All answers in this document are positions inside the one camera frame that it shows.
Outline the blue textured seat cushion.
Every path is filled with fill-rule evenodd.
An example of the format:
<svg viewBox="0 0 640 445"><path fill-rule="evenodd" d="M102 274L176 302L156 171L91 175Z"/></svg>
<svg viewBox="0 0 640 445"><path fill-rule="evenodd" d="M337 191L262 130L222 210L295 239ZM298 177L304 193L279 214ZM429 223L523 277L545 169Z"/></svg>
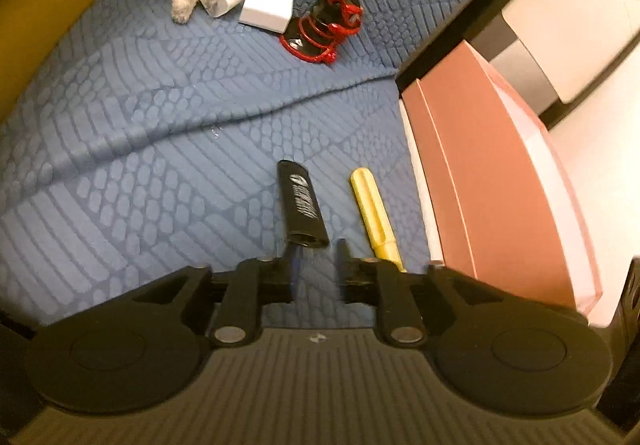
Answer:
<svg viewBox="0 0 640 445"><path fill-rule="evenodd" d="M314 0L294 0L299 9ZM168 0L96 0L1 129L1 309L54 323L186 265L284 248L277 164L309 172L331 239L370 254L349 176L370 168L402 259L430 258L395 75L464 0L361 0L334 64Z"/></svg>

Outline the black lighter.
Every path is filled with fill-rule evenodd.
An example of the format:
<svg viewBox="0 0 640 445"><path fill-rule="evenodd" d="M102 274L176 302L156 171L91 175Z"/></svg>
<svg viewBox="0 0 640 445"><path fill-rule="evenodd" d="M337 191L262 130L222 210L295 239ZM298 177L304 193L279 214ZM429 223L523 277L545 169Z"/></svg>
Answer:
<svg viewBox="0 0 640 445"><path fill-rule="evenodd" d="M277 176L286 240L300 247L323 249L329 236L307 169L291 160L280 160Z"/></svg>

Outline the pink cardboard box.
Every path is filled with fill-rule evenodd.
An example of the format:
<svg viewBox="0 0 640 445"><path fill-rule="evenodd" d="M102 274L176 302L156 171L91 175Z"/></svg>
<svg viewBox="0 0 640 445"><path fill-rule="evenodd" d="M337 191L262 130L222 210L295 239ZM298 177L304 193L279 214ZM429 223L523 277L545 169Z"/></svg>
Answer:
<svg viewBox="0 0 640 445"><path fill-rule="evenodd" d="M402 112L447 266L612 323L639 253L633 67L551 128L468 43L410 83Z"/></svg>

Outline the red black dragon figurine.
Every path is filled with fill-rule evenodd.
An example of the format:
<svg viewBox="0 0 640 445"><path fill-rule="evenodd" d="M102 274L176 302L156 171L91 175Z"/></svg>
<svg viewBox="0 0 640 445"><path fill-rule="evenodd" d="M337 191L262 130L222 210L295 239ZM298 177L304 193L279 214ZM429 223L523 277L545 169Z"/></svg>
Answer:
<svg viewBox="0 0 640 445"><path fill-rule="evenodd" d="M293 17L280 35L284 49L309 64L333 64L337 49L361 28L359 0L317 0L305 15Z"/></svg>

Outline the yellow handled screwdriver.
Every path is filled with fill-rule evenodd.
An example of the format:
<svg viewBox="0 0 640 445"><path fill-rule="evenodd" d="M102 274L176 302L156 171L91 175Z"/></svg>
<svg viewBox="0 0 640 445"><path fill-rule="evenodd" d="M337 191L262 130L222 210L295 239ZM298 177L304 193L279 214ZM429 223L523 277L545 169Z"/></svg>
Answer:
<svg viewBox="0 0 640 445"><path fill-rule="evenodd" d="M406 269L401 260L393 227L372 172L368 168L356 168L350 174L349 183L352 185L374 255L378 259L394 263L404 273Z"/></svg>

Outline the white square power adapter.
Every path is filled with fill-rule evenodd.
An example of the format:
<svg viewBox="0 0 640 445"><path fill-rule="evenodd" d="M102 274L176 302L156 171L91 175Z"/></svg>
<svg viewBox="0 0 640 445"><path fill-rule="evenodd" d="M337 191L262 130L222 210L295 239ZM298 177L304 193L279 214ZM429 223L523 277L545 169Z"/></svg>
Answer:
<svg viewBox="0 0 640 445"><path fill-rule="evenodd" d="M292 19L293 6L293 0L244 0L239 22L283 33Z"/></svg>

